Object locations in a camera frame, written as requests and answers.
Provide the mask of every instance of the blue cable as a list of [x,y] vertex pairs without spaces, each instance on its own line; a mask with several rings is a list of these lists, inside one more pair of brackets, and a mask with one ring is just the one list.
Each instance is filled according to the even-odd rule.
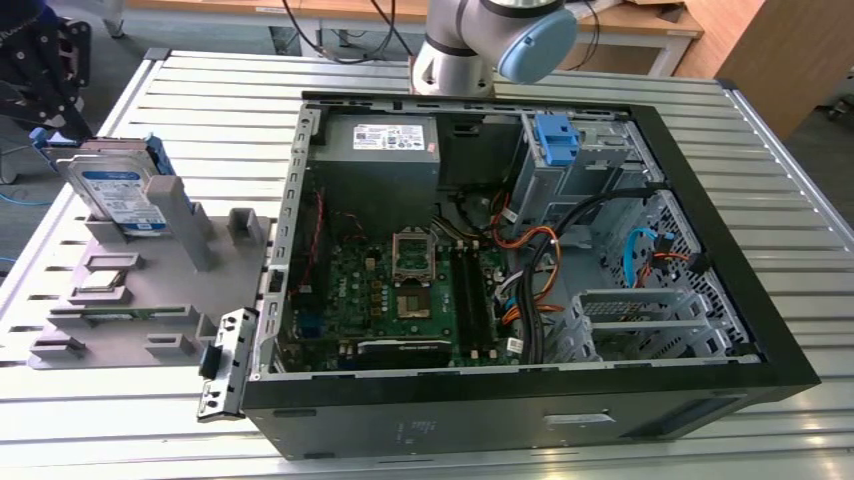
[[631,232],[628,232],[628,238],[625,239],[625,248],[623,249],[623,275],[625,276],[625,285],[628,288],[635,284],[635,271],[631,262],[631,254],[635,251],[635,240],[637,235],[643,234],[649,239],[655,240],[657,237],[657,233],[653,230],[640,227],[635,228]]
[[21,202],[19,200],[14,200],[11,197],[6,197],[0,193],[0,199],[5,200],[14,205],[19,205],[22,207],[44,207],[45,205],[50,205],[53,202]]

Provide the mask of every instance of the white sticker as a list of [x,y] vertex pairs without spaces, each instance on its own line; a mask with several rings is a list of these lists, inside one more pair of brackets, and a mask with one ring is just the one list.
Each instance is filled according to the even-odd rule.
[[424,150],[424,127],[420,125],[356,125],[353,150]]
[[509,223],[516,223],[519,215],[516,215],[516,212],[505,208],[501,210],[501,217],[504,217],[509,221]]
[[160,209],[145,198],[145,183],[134,172],[82,172],[82,178],[97,204],[113,222],[137,232],[165,230]]
[[516,354],[521,354],[521,347],[524,346],[524,342],[521,340],[519,340],[517,338],[512,338],[509,337],[507,339],[507,351],[516,353]]

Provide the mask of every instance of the hard drive label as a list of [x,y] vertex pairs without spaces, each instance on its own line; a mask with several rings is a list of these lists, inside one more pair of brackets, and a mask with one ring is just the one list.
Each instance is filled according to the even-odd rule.
[[89,192],[113,222],[141,232],[165,229],[165,219],[142,193],[145,185],[136,172],[82,172]]

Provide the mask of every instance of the motherboard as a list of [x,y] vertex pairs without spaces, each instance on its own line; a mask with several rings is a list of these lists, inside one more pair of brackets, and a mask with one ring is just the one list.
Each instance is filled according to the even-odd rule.
[[489,298],[501,270],[497,249],[418,229],[336,246],[324,308],[294,312],[302,370],[511,363],[495,348]]

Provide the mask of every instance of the power supply label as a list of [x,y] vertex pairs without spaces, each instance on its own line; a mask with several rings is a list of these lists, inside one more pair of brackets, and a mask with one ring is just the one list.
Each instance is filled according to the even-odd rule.
[[366,125],[352,130],[353,150],[424,150],[420,125]]

